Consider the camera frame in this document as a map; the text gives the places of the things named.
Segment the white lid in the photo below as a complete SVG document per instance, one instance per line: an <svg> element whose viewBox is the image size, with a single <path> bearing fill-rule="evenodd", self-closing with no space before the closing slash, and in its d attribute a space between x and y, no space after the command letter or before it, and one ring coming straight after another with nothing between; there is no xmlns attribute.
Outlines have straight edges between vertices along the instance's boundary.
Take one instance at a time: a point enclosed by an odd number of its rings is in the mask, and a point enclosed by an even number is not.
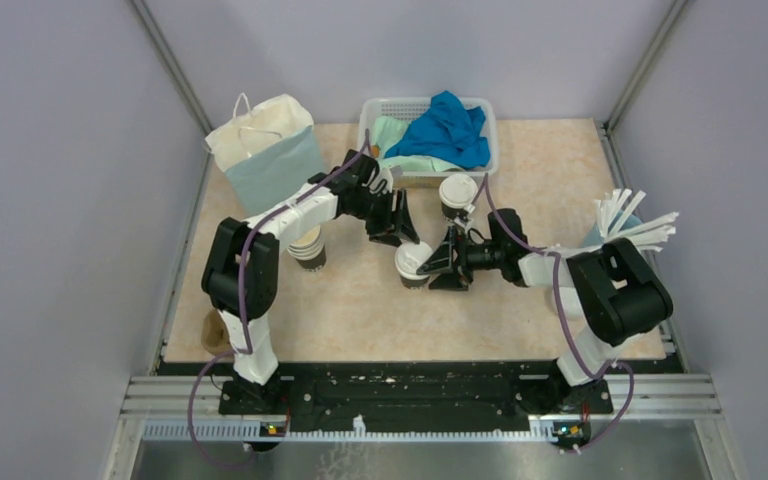
<svg viewBox="0 0 768 480"><path fill-rule="evenodd" d="M478 194L478 184L464 173L454 173L441 182L438 188L441 203L452 209L464 209Z"/></svg>
<svg viewBox="0 0 768 480"><path fill-rule="evenodd" d="M407 280L418 281L428 278L428 274L420 274L418 269L431 257L433 249L427 243L403 243L396 250L395 266L399 275Z"/></svg>

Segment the paper coffee cup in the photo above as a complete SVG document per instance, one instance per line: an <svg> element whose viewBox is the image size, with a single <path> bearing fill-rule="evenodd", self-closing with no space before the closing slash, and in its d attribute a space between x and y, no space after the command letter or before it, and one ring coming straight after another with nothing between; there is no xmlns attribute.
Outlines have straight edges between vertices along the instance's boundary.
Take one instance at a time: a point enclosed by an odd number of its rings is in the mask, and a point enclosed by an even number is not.
<svg viewBox="0 0 768 480"><path fill-rule="evenodd" d="M429 281L429 275L401 274L400 281L404 288L421 289Z"/></svg>
<svg viewBox="0 0 768 480"><path fill-rule="evenodd" d="M441 203L441 212L443 217L451 223L454 223L457 219L465 219L469 213L464 208L455 208L444 202Z"/></svg>

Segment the stack of paper cups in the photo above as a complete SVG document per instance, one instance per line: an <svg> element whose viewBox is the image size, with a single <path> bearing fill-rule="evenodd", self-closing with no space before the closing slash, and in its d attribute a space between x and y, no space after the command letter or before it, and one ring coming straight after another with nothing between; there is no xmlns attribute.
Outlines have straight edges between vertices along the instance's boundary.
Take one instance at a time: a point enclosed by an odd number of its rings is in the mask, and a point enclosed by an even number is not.
<svg viewBox="0 0 768 480"><path fill-rule="evenodd" d="M322 228L316 226L287 247L289 255L305 271L315 272L327 262Z"/></svg>

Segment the stack of white lids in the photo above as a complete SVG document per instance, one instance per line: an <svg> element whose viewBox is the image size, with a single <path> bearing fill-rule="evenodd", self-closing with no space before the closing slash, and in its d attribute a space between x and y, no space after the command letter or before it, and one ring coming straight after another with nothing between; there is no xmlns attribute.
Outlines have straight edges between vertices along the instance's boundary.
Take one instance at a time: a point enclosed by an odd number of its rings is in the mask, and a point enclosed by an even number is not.
<svg viewBox="0 0 768 480"><path fill-rule="evenodd" d="M560 303L558 304L555 299L555 291L553 288L550 288L548 293L548 305L549 308L555 313L559 313L559 307L560 304L562 307L562 310L564 312L564 315L567 318L584 318L585 314L582 309L582 305L580 303L580 300L578 298L578 294L575 288L572 287L560 287L559 288L559 298Z"/></svg>

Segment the brown cardboard cup carrier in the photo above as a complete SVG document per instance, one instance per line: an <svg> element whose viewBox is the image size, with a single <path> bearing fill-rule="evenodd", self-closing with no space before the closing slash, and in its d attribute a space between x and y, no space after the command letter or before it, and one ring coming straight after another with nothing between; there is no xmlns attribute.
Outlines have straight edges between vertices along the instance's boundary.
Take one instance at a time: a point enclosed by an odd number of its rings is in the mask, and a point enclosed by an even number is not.
<svg viewBox="0 0 768 480"><path fill-rule="evenodd" d="M202 320L201 345L213 356L231 350L227 327L217 310L210 310Z"/></svg>

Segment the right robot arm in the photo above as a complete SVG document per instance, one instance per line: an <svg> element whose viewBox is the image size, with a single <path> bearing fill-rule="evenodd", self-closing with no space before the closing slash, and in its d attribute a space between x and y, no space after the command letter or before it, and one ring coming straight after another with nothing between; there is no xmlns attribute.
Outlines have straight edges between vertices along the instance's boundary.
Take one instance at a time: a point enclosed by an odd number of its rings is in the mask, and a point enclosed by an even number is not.
<svg viewBox="0 0 768 480"><path fill-rule="evenodd" d="M554 409L572 412L586 400L585 384L604 374L628 340L672 315L670 294L635 242L647 234L663 242L677 217L672 212L620 231L602 245L532 251L519 215L503 208L489 213L491 236L483 242L449 227L416 272L434 276L430 286L441 290L467 290L477 270L497 270L518 287L551 287L568 350L556 361L560 376L548 382L546 397Z"/></svg>

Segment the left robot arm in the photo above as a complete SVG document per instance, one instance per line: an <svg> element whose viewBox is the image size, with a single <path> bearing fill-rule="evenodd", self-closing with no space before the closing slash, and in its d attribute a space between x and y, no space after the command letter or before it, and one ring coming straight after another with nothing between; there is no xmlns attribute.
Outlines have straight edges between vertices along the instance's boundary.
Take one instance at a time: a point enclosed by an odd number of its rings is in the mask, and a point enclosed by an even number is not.
<svg viewBox="0 0 768 480"><path fill-rule="evenodd" d="M309 231L343 215L363 221L368 239L399 247L418 243L408 194L396 189L374 158L350 150L343 164L317 173L296 192L257 216L228 217L217 227L201 279L228 332L228 357L246 380L243 401L257 413L279 404L271 377L279 362L267 318L278 290L279 263L288 247Z"/></svg>

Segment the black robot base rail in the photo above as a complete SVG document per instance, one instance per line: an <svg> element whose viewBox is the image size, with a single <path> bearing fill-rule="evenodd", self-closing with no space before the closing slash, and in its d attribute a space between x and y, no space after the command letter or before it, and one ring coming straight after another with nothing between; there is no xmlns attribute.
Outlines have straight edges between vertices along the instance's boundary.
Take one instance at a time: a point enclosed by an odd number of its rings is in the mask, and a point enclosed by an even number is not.
<svg viewBox="0 0 768 480"><path fill-rule="evenodd" d="M718 420L704 374L615 373L548 413L526 394L542 382L524 366L472 372L352 375L333 370L284 376L259 400L228 377L136 377L120 416L148 439L287 442L549 442L594 436L613 420Z"/></svg>

